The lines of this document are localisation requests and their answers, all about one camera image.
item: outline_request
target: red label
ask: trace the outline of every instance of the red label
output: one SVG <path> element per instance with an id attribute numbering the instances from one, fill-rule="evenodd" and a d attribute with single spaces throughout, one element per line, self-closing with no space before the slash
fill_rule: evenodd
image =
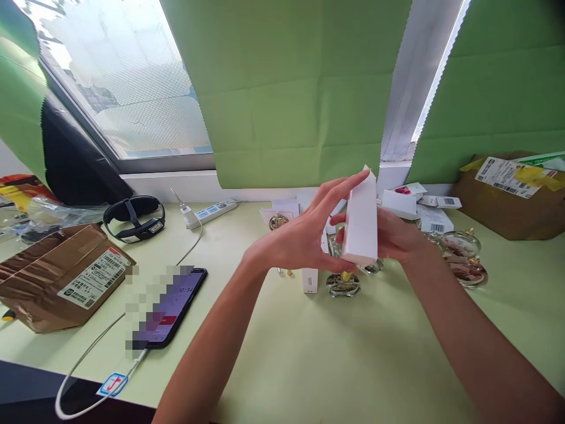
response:
<path id="1" fill-rule="evenodd" d="M 173 325 L 176 319 L 175 316 L 164 316 L 159 325 Z"/>

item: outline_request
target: green window blind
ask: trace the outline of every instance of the green window blind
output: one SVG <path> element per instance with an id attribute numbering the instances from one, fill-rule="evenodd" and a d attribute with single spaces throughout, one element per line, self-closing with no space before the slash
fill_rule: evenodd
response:
<path id="1" fill-rule="evenodd" d="M 410 0 L 161 0 L 224 188 L 378 170 Z"/>
<path id="2" fill-rule="evenodd" d="M 0 138 L 45 182 L 41 108 L 47 82 L 33 23 L 12 2 L 0 4 Z"/>
<path id="3" fill-rule="evenodd" d="M 472 0 L 409 182 L 455 182 L 473 154 L 563 150 L 565 10 L 558 5 Z"/>

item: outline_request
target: window sill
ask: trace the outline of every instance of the window sill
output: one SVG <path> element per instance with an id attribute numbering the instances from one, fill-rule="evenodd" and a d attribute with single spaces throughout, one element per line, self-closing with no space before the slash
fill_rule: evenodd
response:
<path id="1" fill-rule="evenodd" d="M 412 161 L 381 162 L 377 179 L 377 192 L 401 186 L 406 181 Z M 181 171 L 168 173 L 125 174 L 122 179 L 137 194 L 148 194 L 164 203 L 176 203 L 170 188 L 186 202 L 218 202 L 232 198 L 241 201 L 271 201 L 295 198 L 298 193 L 315 188 L 242 188 L 228 190 L 220 187 L 218 175 L 213 171 Z"/>

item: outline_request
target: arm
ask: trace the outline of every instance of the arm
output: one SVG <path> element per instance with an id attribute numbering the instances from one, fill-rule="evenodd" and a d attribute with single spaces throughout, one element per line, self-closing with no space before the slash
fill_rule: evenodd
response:
<path id="1" fill-rule="evenodd" d="M 252 254 L 241 261 L 172 375 L 154 423 L 208 423 L 230 378 L 267 271 Z"/>
<path id="2" fill-rule="evenodd" d="M 316 268 L 336 273 L 355 269 L 355 265 L 325 254 L 320 238 L 331 211 L 367 175 L 364 171 L 324 183 L 305 212 L 257 240 L 245 252 L 175 369 L 153 423 L 209 422 L 230 378 L 270 268 Z"/>
<path id="3" fill-rule="evenodd" d="M 331 224 L 344 220 L 340 214 Z M 562 422 L 563 398 L 469 297 L 437 247 L 387 210 L 379 209 L 378 220 L 379 256 L 402 264 L 451 367 L 483 418 Z"/>

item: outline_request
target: light green desk surface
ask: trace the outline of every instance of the light green desk surface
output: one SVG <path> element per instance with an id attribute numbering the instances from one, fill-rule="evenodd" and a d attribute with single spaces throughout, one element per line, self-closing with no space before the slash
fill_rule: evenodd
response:
<path id="1" fill-rule="evenodd" d="M 232 275 L 244 250 L 268 229 L 258 209 L 242 204 L 205 225 L 184 264 L 209 276 L 173 342 L 150 352 L 119 399 L 156 407 L 192 337 Z M 450 211 L 456 228 L 474 227 L 490 282 L 471 292 L 512 343 L 565 394 L 565 237 L 507 241 L 471 218 Z M 124 249 L 138 261 L 136 291 L 164 274 L 192 245 L 174 205 L 165 230 Z M 0 244 L 0 259 L 15 252 Z M 271 270 L 261 290 L 241 353 L 213 420 L 229 423 L 476 422 L 479 416 L 449 366 L 401 267 L 384 261 L 382 273 L 361 278 L 354 299 L 302 292 L 300 271 Z M 324 281 L 327 273 L 321 273 Z M 33 334 L 20 322 L 0 325 L 0 360 L 67 373 L 92 340 L 124 311 L 122 284 L 85 325 Z M 122 319 L 98 343 L 75 375 L 103 382 L 127 369 Z"/>

